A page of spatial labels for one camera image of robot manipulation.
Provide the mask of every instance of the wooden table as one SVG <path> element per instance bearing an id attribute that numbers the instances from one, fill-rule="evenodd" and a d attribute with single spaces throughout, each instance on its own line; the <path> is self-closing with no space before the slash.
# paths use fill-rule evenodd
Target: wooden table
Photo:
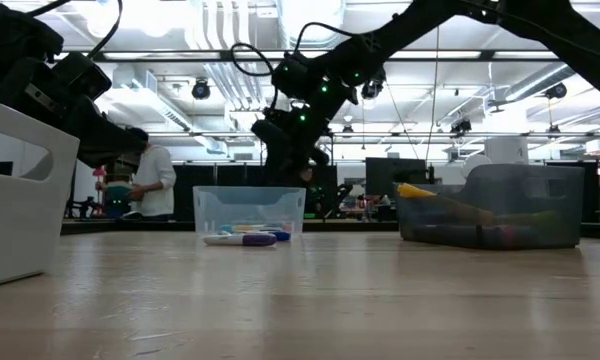
<path id="1" fill-rule="evenodd" d="M 600 359 L 600 241 L 487 252 L 393 233 L 206 247 L 63 237 L 0 286 L 0 360 Z"/>

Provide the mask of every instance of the translucent storage bin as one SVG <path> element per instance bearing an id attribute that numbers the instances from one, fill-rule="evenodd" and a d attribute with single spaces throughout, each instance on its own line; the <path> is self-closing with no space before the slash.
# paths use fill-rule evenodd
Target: translucent storage bin
<path id="1" fill-rule="evenodd" d="M 397 194 L 405 240 L 485 249 L 574 247 L 580 242 L 584 170 L 493 164 L 464 186 L 416 185 L 436 194 Z"/>
<path id="2" fill-rule="evenodd" d="M 196 232 L 266 225 L 301 233 L 305 196 L 306 190 L 301 188 L 195 186 Z"/>

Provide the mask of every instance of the white plastic bin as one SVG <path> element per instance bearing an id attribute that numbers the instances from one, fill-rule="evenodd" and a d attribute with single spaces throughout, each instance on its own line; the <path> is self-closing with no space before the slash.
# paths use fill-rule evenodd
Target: white plastic bin
<path id="1" fill-rule="evenodd" d="M 306 190 L 301 188 L 194 186 L 196 232 L 269 225 L 301 233 L 305 196 Z"/>
<path id="2" fill-rule="evenodd" d="M 47 149 L 44 161 L 50 165 L 48 172 L 28 179 L 0 175 L 2 283 L 39 274 L 51 265 L 79 140 L 1 104 L 0 133 Z"/>

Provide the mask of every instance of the yellow object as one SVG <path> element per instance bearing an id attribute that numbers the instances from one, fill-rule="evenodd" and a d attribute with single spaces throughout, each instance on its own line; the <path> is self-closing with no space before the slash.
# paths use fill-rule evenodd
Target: yellow object
<path id="1" fill-rule="evenodd" d="M 425 198 L 436 196 L 436 194 L 430 191 L 422 190 L 409 184 L 399 185 L 398 193 L 403 198 Z"/>

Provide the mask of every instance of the ceiling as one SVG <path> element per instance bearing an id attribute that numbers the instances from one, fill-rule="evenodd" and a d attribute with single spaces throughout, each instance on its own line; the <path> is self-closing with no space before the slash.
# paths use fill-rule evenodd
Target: ceiling
<path id="1" fill-rule="evenodd" d="M 194 56 L 185 53 L 170 54 L 173 61 L 155 57 L 152 60 L 154 55 L 151 53 L 204 49 L 199 47 L 199 41 L 191 41 L 191 38 L 207 40 L 205 43 L 208 42 L 210 50 L 227 49 L 233 41 L 248 37 L 256 47 L 270 50 L 268 54 L 279 57 L 274 55 L 275 50 L 285 49 L 287 45 L 284 36 L 281 35 L 283 29 L 278 19 L 281 14 L 284 14 L 284 10 L 278 9 L 277 3 L 287 6 L 285 3 L 291 1 L 294 0 L 218 0 L 215 2 L 127 0 L 122 25 L 105 47 L 105 56 L 100 58 L 102 61 L 100 65 L 109 76 L 114 77 L 114 84 L 116 83 L 114 73 L 121 65 L 133 67 L 134 73 L 139 74 L 137 77 L 141 82 L 144 81 L 146 72 L 151 72 L 158 81 L 154 90 L 157 90 L 159 96 L 154 94 L 154 97 L 165 99 L 169 106 L 172 106 L 196 131 L 247 131 L 250 123 L 257 118 L 256 111 L 264 105 L 263 100 L 270 101 L 273 95 L 273 88 L 269 85 L 268 78 L 253 78 L 247 83 L 230 63 L 218 62 L 213 57 L 209 57 L 208 62 L 204 62 L 204 55 L 190 62 L 182 59 L 173 60 L 178 56 L 185 60 L 187 56 Z M 30 10 L 44 3 L 28 0 L 4 2 L 18 10 Z M 337 0 L 303 0 L 303 2 L 307 5 L 305 10 L 294 9 L 292 14 L 299 24 L 325 19 L 324 13 L 314 9 L 316 7 L 337 9 L 339 3 Z M 409 3 L 395 0 L 344 2 L 346 6 L 342 8 L 340 17 L 336 14 L 329 19 L 336 19 L 334 21 L 341 29 L 354 33 L 381 27 L 390 20 L 393 13 L 403 11 Z M 197 3 L 203 9 L 200 17 L 197 17 L 195 12 Z M 572 3 L 583 16 L 600 28 L 600 1 L 573 0 Z M 241 21 L 245 21 L 239 13 L 244 4 L 248 4 L 249 14 L 246 18 L 248 19 L 246 33 L 240 31 L 239 25 Z M 225 16 L 224 9 L 228 5 L 231 6 L 232 12 L 231 15 Z M 98 22 L 94 19 L 102 18 L 103 11 L 105 13 L 108 11 L 106 14 L 109 15 L 115 14 L 115 1 L 110 5 L 101 6 L 96 1 L 74 0 L 58 10 L 41 16 L 40 19 L 64 37 L 65 50 L 88 50 L 100 40 L 93 35 L 93 29 L 96 25 L 102 25 L 100 23 L 103 21 Z M 227 27 L 224 25 L 228 23 L 228 19 L 233 22 L 233 31 L 227 33 Z M 287 27 L 291 29 L 293 25 L 287 24 Z M 154 35 L 160 32 L 164 35 L 149 36 L 147 32 L 150 31 L 143 31 L 146 28 L 153 29 Z M 219 41 L 214 46 L 215 38 Z M 432 59 L 435 58 L 435 52 L 432 53 L 433 55 L 428 53 L 436 49 L 444 50 L 438 55 L 444 58 L 444 61 L 436 63 Z M 485 112 L 483 106 L 485 98 L 496 96 L 491 90 L 506 90 L 543 68 L 551 66 L 552 61 L 556 60 L 550 54 L 544 53 L 546 49 L 540 43 L 518 38 L 496 26 L 484 25 L 464 17 L 451 19 L 439 29 L 410 44 L 406 50 L 411 51 L 406 53 L 409 57 L 408 61 L 395 59 L 385 64 L 387 83 L 380 95 L 372 102 L 367 101 L 365 106 L 344 105 L 332 121 L 334 131 L 342 130 L 347 116 L 351 117 L 350 122 L 356 132 L 405 129 L 427 132 L 432 128 L 432 124 L 434 131 L 438 126 L 443 131 L 448 131 L 451 123 L 461 115 L 468 116 L 472 120 L 474 131 L 491 130 L 486 125 L 487 122 L 483 121 L 486 113 L 487 119 L 490 120 L 489 126 L 493 127 L 491 109 Z M 510 61 L 502 61 L 502 59 L 491 62 L 476 61 L 475 56 L 480 53 L 476 53 L 475 56 L 470 54 L 489 50 L 497 50 L 502 54 L 509 52 L 504 57 Z M 254 63 L 254 67 L 259 71 L 265 69 L 262 63 Z M 194 100 L 191 90 L 196 78 L 201 77 L 209 78 L 211 96 L 205 100 Z M 217 85 L 223 86 L 219 84 L 222 77 L 228 79 L 230 85 L 234 85 L 232 90 L 237 95 L 244 94 L 244 98 L 236 99 L 240 96 L 235 96 L 233 100 L 238 104 L 246 104 L 250 112 L 233 112 L 235 109 L 231 99 L 226 99 L 217 87 Z M 577 120 L 581 114 L 600 107 L 600 93 L 591 89 L 591 86 L 579 76 L 566 79 L 564 84 L 567 86 L 568 95 L 565 99 L 554 101 L 551 104 L 551 111 L 548 111 L 549 102 L 546 99 L 532 96 L 516 103 L 515 108 L 518 110 L 511 110 L 510 116 L 513 117 L 515 114 L 517 117 L 524 114 L 522 115 L 526 118 L 524 127 L 527 127 L 527 130 L 545 131 L 550 121 L 560 123 L 562 119 L 571 119 L 570 122 L 573 122 L 573 119 Z M 260 101 L 251 96 L 257 97 L 258 93 L 262 94 Z M 280 103 L 283 104 L 281 106 L 288 105 L 284 97 Z M 114 121 L 122 124 L 144 127 L 152 132 L 181 129 L 167 120 L 163 112 L 156 111 L 154 100 L 135 96 L 128 89 L 113 89 L 99 99 L 97 104 L 109 112 Z M 500 116 L 498 121 L 500 121 L 497 125 L 499 131 L 513 131 L 506 118 L 503 120 Z M 517 126 L 520 122 L 515 119 L 511 123 Z M 600 116 L 593 116 L 581 123 L 576 122 L 571 128 L 562 131 L 588 131 L 599 127 Z M 181 145 L 196 144 L 197 142 L 192 139 L 190 143 Z M 249 142 L 240 144 L 253 145 Z"/>

